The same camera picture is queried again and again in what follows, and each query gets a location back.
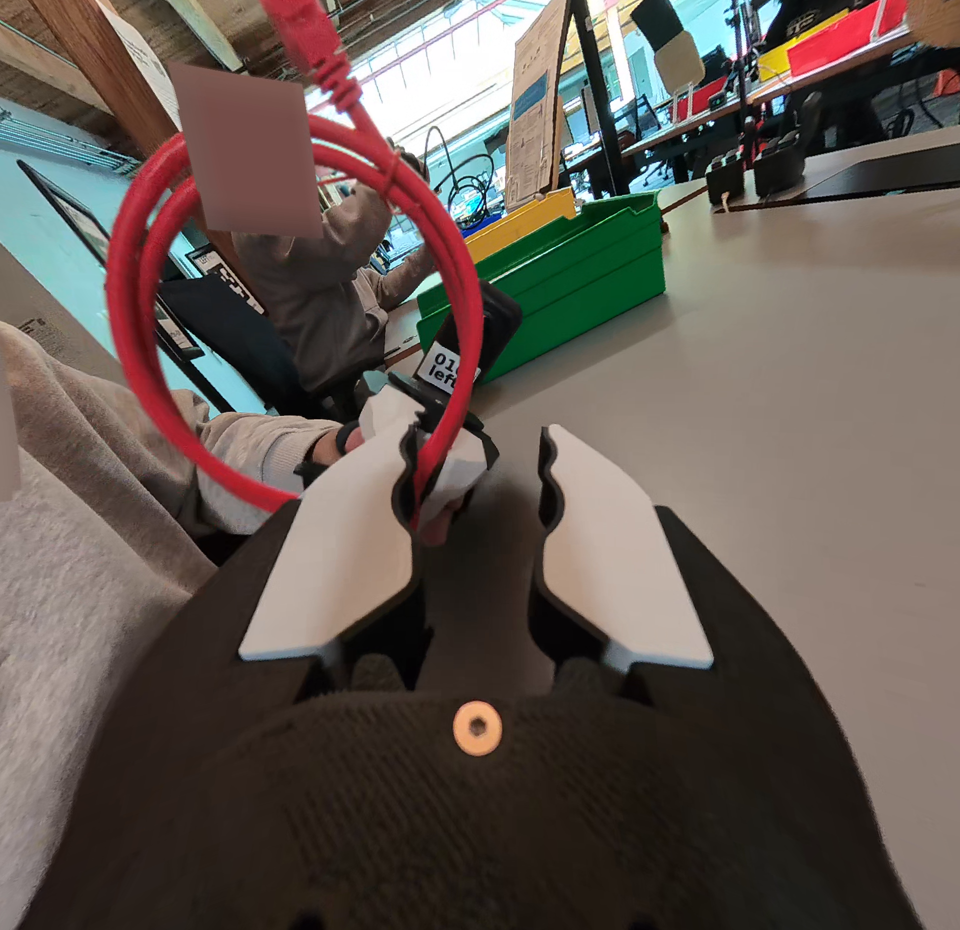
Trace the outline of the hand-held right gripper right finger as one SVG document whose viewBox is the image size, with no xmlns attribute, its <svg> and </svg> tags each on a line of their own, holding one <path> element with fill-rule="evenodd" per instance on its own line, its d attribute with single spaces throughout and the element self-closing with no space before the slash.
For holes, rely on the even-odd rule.
<svg viewBox="0 0 960 930">
<path fill-rule="evenodd" d="M 562 426 L 541 434 L 538 589 L 546 602 L 576 636 L 597 642 L 610 669 L 710 669 L 714 652 L 650 496 Z"/>
</svg>

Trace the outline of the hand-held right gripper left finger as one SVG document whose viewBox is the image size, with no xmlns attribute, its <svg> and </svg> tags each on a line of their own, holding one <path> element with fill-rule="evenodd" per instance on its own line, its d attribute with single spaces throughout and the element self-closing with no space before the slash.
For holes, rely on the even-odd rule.
<svg viewBox="0 0 960 930">
<path fill-rule="evenodd" d="M 304 492 L 239 645 L 241 660 L 338 664 L 344 640 L 412 584 L 413 541 L 394 508 L 410 433 L 409 423 L 391 425 Z"/>
</svg>

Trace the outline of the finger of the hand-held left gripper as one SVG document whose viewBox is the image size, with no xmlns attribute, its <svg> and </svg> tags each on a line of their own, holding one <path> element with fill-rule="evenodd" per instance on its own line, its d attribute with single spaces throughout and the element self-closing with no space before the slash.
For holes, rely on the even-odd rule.
<svg viewBox="0 0 960 930">
<path fill-rule="evenodd" d="M 496 444 L 484 431 L 462 429 L 419 505 L 416 537 L 421 544 L 445 542 L 454 518 L 497 461 Z"/>
<path fill-rule="evenodd" d="M 373 448 L 376 457 L 400 458 L 410 427 L 419 423 L 423 405 L 401 390 L 382 390 L 366 400 L 359 414 L 362 441 L 357 448 Z"/>
</svg>

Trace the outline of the person's left forearm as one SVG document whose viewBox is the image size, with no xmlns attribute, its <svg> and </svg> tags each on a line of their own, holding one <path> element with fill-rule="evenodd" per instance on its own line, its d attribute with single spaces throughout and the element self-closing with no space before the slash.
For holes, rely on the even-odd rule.
<svg viewBox="0 0 960 930">
<path fill-rule="evenodd" d="M 184 417 L 192 422 L 195 435 L 218 461 L 248 478 L 295 496 L 306 487 L 304 466 L 325 468 L 308 460 L 313 445 L 324 433 L 343 425 L 331 420 L 235 412 L 210 419 L 204 403 L 184 413 Z M 195 472 L 194 488 L 188 497 L 182 523 L 196 540 L 215 532 L 250 536 L 270 516 L 240 500 L 200 470 Z"/>
</svg>

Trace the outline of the person's left hand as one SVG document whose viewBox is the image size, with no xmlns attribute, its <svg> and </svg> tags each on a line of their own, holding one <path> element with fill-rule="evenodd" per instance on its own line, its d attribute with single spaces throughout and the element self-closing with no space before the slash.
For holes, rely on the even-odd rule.
<svg viewBox="0 0 960 930">
<path fill-rule="evenodd" d="M 354 420 L 324 433 L 310 450 L 308 460 L 317 466 L 329 468 L 363 443 L 360 423 Z"/>
</svg>

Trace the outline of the yellow plastic bin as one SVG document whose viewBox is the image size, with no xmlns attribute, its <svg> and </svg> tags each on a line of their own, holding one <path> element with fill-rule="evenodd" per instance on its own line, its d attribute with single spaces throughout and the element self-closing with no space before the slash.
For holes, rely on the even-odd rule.
<svg viewBox="0 0 960 930">
<path fill-rule="evenodd" d="M 464 239 L 473 263 L 478 264 L 553 221 L 561 218 L 574 219 L 577 206 L 572 187 L 538 195 L 534 200 Z"/>
</svg>

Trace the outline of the green plastic bin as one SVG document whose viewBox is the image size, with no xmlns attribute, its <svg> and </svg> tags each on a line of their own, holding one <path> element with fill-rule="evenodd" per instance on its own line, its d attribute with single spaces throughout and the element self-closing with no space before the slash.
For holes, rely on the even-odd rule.
<svg viewBox="0 0 960 930">
<path fill-rule="evenodd" d="M 663 294 L 663 214 L 656 191 L 588 202 L 476 264 L 522 312 L 477 383 L 497 379 Z"/>
</svg>

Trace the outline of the black office chair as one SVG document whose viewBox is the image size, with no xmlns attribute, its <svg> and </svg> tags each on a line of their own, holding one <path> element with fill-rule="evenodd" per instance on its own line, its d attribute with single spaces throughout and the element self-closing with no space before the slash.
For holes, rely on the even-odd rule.
<svg viewBox="0 0 960 930">
<path fill-rule="evenodd" d="M 315 396 L 304 389 L 291 350 L 270 321 L 219 276 L 164 280 L 158 297 L 268 408 L 282 416 L 342 423 L 356 419 L 352 397 Z"/>
</svg>

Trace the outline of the brown cardboard box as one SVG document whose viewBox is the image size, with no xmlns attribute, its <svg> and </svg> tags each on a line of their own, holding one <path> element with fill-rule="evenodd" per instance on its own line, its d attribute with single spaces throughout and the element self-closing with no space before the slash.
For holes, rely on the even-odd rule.
<svg viewBox="0 0 960 930">
<path fill-rule="evenodd" d="M 559 79 L 570 0 L 550 0 L 514 47 L 504 202 L 508 213 L 556 188 Z"/>
</svg>

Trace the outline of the black metal stand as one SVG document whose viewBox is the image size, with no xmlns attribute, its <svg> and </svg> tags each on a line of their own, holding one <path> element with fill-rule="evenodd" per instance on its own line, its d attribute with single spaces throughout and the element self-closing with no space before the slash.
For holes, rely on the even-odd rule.
<svg viewBox="0 0 960 930">
<path fill-rule="evenodd" d="M 607 85 L 588 0 L 570 0 L 570 11 L 580 42 L 587 85 L 596 111 L 601 152 L 606 164 L 606 175 L 611 186 L 611 193 L 614 196 L 625 196 L 630 192 L 630 181 L 626 175 L 619 147 L 618 132 L 610 108 L 610 98 L 606 89 Z"/>
</svg>

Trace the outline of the person's grey sweatshirt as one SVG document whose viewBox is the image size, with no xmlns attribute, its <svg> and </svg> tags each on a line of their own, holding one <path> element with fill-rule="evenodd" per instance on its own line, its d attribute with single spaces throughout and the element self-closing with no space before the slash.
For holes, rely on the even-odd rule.
<svg viewBox="0 0 960 930">
<path fill-rule="evenodd" d="M 110 382 L 2 325 L 20 488 L 2 504 L 2 928 L 59 844 L 117 684 L 237 533 L 222 500 Z"/>
</svg>

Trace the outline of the black and beige board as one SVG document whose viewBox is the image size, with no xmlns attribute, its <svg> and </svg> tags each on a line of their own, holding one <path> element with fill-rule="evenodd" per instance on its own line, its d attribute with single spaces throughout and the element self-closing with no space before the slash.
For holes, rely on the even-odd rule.
<svg viewBox="0 0 960 930">
<path fill-rule="evenodd" d="M 667 94 L 677 96 L 702 82 L 704 62 L 671 0 L 641 0 L 630 14 L 654 52 L 654 67 Z"/>
</svg>

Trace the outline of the small yellow bin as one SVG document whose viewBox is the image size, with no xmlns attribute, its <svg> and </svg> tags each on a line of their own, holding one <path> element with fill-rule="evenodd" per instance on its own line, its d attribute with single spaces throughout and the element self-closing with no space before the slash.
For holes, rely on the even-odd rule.
<svg viewBox="0 0 960 930">
<path fill-rule="evenodd" d="M 789 51 L 796 44 L 796 39 L 789 39 L 783 44 L 760 54 L 757 58 L 757 80 L 760 83 L 768 81 L 782 82 L 791 75 Z"/>
</svg>

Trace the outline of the black desk mat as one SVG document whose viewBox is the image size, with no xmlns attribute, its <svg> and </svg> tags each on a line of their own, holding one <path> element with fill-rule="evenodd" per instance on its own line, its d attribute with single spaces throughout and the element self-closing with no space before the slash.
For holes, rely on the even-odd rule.
<svg viewBox="0 0 960 930">
<path fill-rule="evenodd" d="M 795 196 L 731 204 L 727 212 L 836 203 L 959 187 L 959 143 L 859 161 Z"/>
</svg>

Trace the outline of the white paper notice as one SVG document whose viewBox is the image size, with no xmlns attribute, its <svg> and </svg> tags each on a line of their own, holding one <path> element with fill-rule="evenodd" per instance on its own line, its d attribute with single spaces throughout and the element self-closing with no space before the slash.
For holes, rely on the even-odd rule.
<svg viewBox="0 0 960 930">
<path fill-rule="evenodd" d="M 119 37 L 131 61 L 150 86 L 153 95 L 159 100 L 162 108 L 172 120 L 176 130 L 181 132 L 183 124 L 178 108 L 176 90 L 161 59 L 135 27 L 128 24 L 103 1 L 94 1 Z"/>
</svg>

